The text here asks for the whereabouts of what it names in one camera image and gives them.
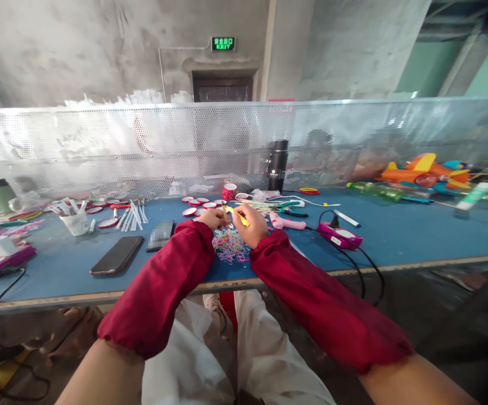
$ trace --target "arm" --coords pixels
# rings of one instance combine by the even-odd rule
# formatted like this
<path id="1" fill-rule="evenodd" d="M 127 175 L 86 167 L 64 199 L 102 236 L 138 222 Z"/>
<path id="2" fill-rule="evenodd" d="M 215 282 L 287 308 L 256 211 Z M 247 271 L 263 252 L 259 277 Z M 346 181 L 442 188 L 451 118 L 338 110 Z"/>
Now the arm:
<path id="1" fill-rule="evenodd" d="M 220 210 L 177 226 L 175 235 L 137 274 L 98 327 L 90 348 L 57 404 L 137 403 L 144 361 L 169 340 L 175 311 L 214 260 L 213 230 L 227 225 Z"/>
<path id="2" fill-rule="evenodd" d="M 236 211 L 251 223 L 244 227 L 233 216 L 252 248 L 254 272 L 289 306 L 321 349 L 360 375 L 376 404 L 472 403 L 446 375 L 414 354 L 398 325 L 299 254 L 283 231 L 269 236 L 257 211 L 247 205 Z"/>

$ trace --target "toy airplane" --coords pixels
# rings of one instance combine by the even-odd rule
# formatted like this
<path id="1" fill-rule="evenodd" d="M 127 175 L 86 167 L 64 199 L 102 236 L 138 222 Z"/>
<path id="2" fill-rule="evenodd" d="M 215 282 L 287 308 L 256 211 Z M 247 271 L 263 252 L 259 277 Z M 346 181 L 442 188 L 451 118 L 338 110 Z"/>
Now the toy airplane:
<path id="1" fill-rule="evenodd" d="M 417 156 L 405 168 L 398 169 L 394 162 L 390 162 L 386 170 L 375 180 L 388 183 L 412 183 L 417 186 L 430 188 L 438 182 L 446 182 L 446 188 L 470 188 L 469 170 L 458 170 L 462 163 L 452 160 L 440 165 L 435 163 L 436 154 L 425 153 Z"/>

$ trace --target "blue tabletop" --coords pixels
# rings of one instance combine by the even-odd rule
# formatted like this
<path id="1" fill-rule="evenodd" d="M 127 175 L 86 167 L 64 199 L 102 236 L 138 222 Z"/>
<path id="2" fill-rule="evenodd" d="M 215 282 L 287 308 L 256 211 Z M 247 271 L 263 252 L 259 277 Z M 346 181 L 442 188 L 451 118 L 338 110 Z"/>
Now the blue tabletop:
<path id="1" fill-rule="evenodd" d="M 378 266 L 419 263 L 488 255 L 488 209 L 475 207 L 469 219 L 453 215 L 453 208 L 410 202 L 389 204 L 376 197 L 363 196 L 353 190 L 325 190 L 321 195 L 300 195 L 317 204 L 341 204 L 334 207 L 362 224 L 356 229 L 340 219 L 340 226 L 364 238 L 362 247 Z M 208 197 L 211 200 L 219 196 Z M 29 261 L 26 275 L 4 297 L 3 302 L 51 298 L 58 296 L 105 293 L 126 289 L 141 267 L 155 253 L 144 250 L 146 240 L 127 271 L 113 276 L 94 278 L 89 270 L 123 236 L 143 235 L 148 239 L 159 222 L 186 218 L 181 212 L 188 205 L 180 199 L 159 199 L 146 206 L 149 224 L 144 230 L 120 232 L 114 228 L 96 229 L 93 235 L 74 237 L 58 216 L 44 214 L 44 223 L 29 236 L 37 249 L 37 256 Z M 303 220 L 316 228 L 322 206 L 306 204 L 295 210 L 309 214 Z M 90 215 L 99 221 L 112 216 L 112 210 Z M 300 218 L 286 217 L 299 221 Z M 325 214 L 330 221 L 332 214 Z M 347 269 L 352 266 L 322 236 L 313 231 L 288 229 L 291 241 L 316 265 L 325 271 Z M 350 255 L 362 266 L 369 266 L 359 252 Z M 16 277 L 12 274 L 0 278 L 0 293 Z M 228 265 L 218 258 L 210 268 L 205 281 L 226 281 L 252 278 L 255 274 L 249 262 Z"/>

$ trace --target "power cord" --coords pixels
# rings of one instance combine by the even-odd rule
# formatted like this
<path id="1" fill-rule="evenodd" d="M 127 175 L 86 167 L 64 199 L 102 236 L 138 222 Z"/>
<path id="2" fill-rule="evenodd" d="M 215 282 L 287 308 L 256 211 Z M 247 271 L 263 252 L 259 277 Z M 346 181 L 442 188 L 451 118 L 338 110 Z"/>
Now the power cord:
<path id="1" fill-rule="evenodd" d="M 19 276 L 13 281 L 12 284 L 10 284 L 0 295 L 0 300 L 2 299 L 2 297 L 4 297 L 4 295 L 11 290 L 11 288 L 13 286 L 15 286 L 17 284 L 17 282 L 19 280 L 21 280 L 21 278 L 25 275 L 25 268 L 24 267 L 21 267 L 19 269 L 19 271 L 21 272 L 19 274 Z M 0 343 L 0 348 L 1 349 L 7 349 L 8 346 L 6 345 L 3 345 L 2 343 Z M 20 395 L 12 395 L 12 394 L 9 394 L 8 392 L 2 390 L 0 388 L 0 396 L 2 398 L 6 398 L 6 399 L 10 399 L 12 401 L 26 401 L 26 402 L 37 402 L 37 401 L 41 401 L 42 399 L 44 399 L 47 394 L 49 394 L 49 390 L 51 388 L 51 382 L 46 379 L 46 378 L 43 378 L 43 377 L 40 377 L 39 375 L 37 375 L 34 371 L 34 369 L 32 368 L 32 366 L 28 365 L 28 364 L 24 364 L 24 363 L 20 363 L 18 362 L 17 360 L 13 359 L 12 360 L 15 364 L 17 364 L 19 367 L 22 367 L 22 368 L 26 368 L 27 370 L 30 371 L 30 373 L 32 374 L 32 378 L 36 381 L 41 381 L 45 384 L 46 386 L 46 392 L 41 396 L 41 397 L 21 397 Z"/>
<path id="2" fill-rule="evenodd" d="M 323 218 L 323 215 L 325 215 L 326 213 L 328 212 L 331 212 L 333 215 L 334 215 L 334 220 L 337 220 L 337 214 L 332 211 L 332 210 L 326 210 L 326 211 L 323 211 L 321 213 L 321 215 L 319 216 L 319 224 L 321 224 L 321 219 Z M 326 232 L 323 232 L 323 231 L 320 231 L 318 229 L 314 229 L 314 228 L 310 228 L 310 227 L 306 227 L 307 230 L 311 230 L 311 231 L 315 231 L 317 233 L 320 233 L 320 234 L 327 234 L 327 235 L 330 235 L 329 233 L 326 233 Z M 362 249 L 360 246 L 358 246 L 356 243 L 354 243 L 353 241 L 341 236 L 341 235 L 336 235 L 336 237 L 340 237 L 342 238 L 343 240 L 351 243 L 352 245 L 354 245 L 358 250 L 360 250 L 362 252 L 362 254 L 368 259 L 368 261 L 370 262 L 370 264 L 372 265 L 372 267 L 374 268 L 375 272 L 377 273 L 377 275 L 379 276 L 379 279 L 381 280 L 381 292 L 379 294 L 379 298 L 377 299 L 377 301 L 373 304 L 374 307 L 376 307 L 379 302 L 381 302 L 381 300 L 383 299 L 383 296 L 385 294 L 385 278 L 383 277 L 383 274 L 381 273 L 381 271 L 379 270 L 379 268 L 377 267 L 377 265 L 375 264 L 375 262 L 372 260 L 371 257 L 368 256 L 368 254 L 364 251 L 364 249 Z M 331 243 L 332 246 L 334 246 L 338 251 L 342 252 L 346 257 L 350 258 L 349 255 L 344 252 L 339 246 L 337 246 L 336 244 L 332 243 L 331 241 L 329 241 Z M 360 268 L 358 268 L 358 266 L 356 265 L 356 263 L 350 258 L 352 264 L 355 266 L 355 269 L 356 271 L 358 272 L 359 276 L 360 276 L 360 283 L 362 285 L 362 291 L 365 291 L 365 283 L 364 283 L 364 278 L 362 276 L 362 273 L 360 271 Z"/>

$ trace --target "hand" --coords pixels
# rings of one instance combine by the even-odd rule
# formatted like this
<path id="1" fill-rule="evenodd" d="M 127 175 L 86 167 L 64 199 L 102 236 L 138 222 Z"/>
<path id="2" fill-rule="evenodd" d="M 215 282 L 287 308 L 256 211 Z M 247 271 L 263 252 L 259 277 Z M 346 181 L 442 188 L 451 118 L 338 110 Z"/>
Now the hand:
<path id="1" fill-rule="evenodd" d="M 216 229 L 221 231 L 222 227 L 226 227 L 231 223 L 230 219 L 225 219 L 223 217 L 223 211 L 213 208 L 203 212 L 197 221 L 208 225 L 213 232 Z"/>
<path id="2" fill-rule="evenodd" d="M 250 226 L 244 226 L 238 215 L 233 215 L 233 223 L 237 227 L 238 233 L 244 239 L 249 247 L 255 249 L 261 239 L 268 236 L 268 227 L 266 226 L 265 217 L 259 211 L 247 204 L 242 204 L 235 208 L 235 211 L 243 215 L 249 222 Z"/>

